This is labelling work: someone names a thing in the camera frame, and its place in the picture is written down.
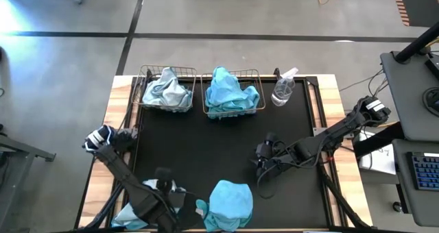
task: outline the metal wire basket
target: metal wire basket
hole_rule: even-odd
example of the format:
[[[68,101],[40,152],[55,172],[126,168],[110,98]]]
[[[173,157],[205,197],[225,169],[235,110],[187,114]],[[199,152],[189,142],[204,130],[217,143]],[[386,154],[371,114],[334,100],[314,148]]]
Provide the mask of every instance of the metal wire basket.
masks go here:
[[[205,94],[209,86],[211,86],[211,81],[213,78],[212,73],[205,73],[201,75],[201,96],[203,104],[203,112],[207,114],[210,118],[222,118],[222,117],[235,117],[237,115],[245,113],[256,113],[257,110],[263,110],[265,108],[265,97],[263,95],[261,77],[256,69],[247,69],[240,71],[229,71],[231,75],[236,76],[239,85],[242,90],[249,86],[254,86],[256,91],[259,93],[259,102],[255,109],[248,110],[234,110],[228,112],[209,112],[209,108],[205,104]]]
[[[186,90],[191,91],[192,97],[189,106],[160,106],[154,104],[143,103],[142,98],[145,94],[148,83],[157,80],[161,77],[163,69],[171,68],[178,78],[178,83]],[[197,71],[194,68],[179,67],[179,66],[161,66],[161,65],[143,65],[136,78],[136,84],[132,91],[132,103],[140,105],[144,108],[158,108],[161,110],[168,110],[172,112],[186,112],[192,107],[193,89],[195,88],[195,81],[197,79]]]

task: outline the keyboard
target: keyboard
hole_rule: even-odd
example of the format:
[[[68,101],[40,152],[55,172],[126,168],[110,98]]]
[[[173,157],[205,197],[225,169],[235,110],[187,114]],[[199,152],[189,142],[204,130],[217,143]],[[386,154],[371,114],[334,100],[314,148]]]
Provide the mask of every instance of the keyboard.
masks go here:
[[[416,189],[439,191],[439,154],[407,153]]]

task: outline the concrete floor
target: concrete floor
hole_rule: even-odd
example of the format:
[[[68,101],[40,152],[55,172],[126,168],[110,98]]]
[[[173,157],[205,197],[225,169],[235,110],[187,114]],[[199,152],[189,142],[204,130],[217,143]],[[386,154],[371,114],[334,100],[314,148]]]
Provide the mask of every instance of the concrete floor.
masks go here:
[[[297,36],[417,37],[425,28],[402,24],[394,0],[144,0],[138,33],[282,34]],[[127,32],[137,0],[0,0],[2,31]],[[37,160],[14,213],[16,227],[54,232],[73,227],[91,163],[80,148],[102,124],[125,38],[1,36],[0,123],[19,141],[56,152]],[[375,74],[379,55],[407,43],[135,38],[124,75],[142,64],[258,69],[271,74],[296,66],[301,73],[333,73],[339,88]],[[375,88],[379,80],[372,83]],[[368,94],[367,83],[341,92],[345,109]],[[398,119],[389,90],[379,95]],[[391,211],[396,189],[365,185],[376,226],[418,228],[410,215]]]

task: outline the desk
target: desk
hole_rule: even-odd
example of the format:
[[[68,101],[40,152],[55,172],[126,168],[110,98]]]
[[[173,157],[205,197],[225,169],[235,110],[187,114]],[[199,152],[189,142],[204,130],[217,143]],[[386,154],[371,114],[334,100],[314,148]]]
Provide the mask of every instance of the desk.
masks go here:
[[[344,118],[344,109],[340,94],[338,92],[335,76],[310,76],[316,76],[318,78],[319,93],[322,98],[327,125],[332,126]],[[119,127],[128,107],[131,84],[132,76],[121,75],[114,78],[107,111],[104,117],[104,124]],[[320,121],[317,107],[316,92],[314,92],[311,86],[310,95],[311,102],[313,104],[314,119],[316,120],[317,127],[319,127],[322,123]],[[136,108],[134,108],[131,115],[132,120],[130,121],[131,127],[136,122],[136,116]],[[352,147],[350,141],[344,141],[343,145]],[[372,219],[370,218],[369,208],[366,201],[366,196],[364,194],[363,184],[361,182],[355,154],[349,150],[340,148],[335,152],[335,163],[343,196],[346,198],[353,210],[361,217],[361,219],[367,224],[372,225]],[[91,174],[84,191],[84,199],[78,214],[76,226],[85,226],[93,220],[95,215],[99,212],[110,196],[112,182],[113,176],[108,169],[100,161],[94,161],[91,168]],[[121,201],[122,196],[120,196],[118,199],[118,203],[115,208],[116,211],[120,210]],[[337,204],[332,195],[330,195],[330,202],[334,215],[334,222],[336,225],[340,225],[340,216],[337,210]]]

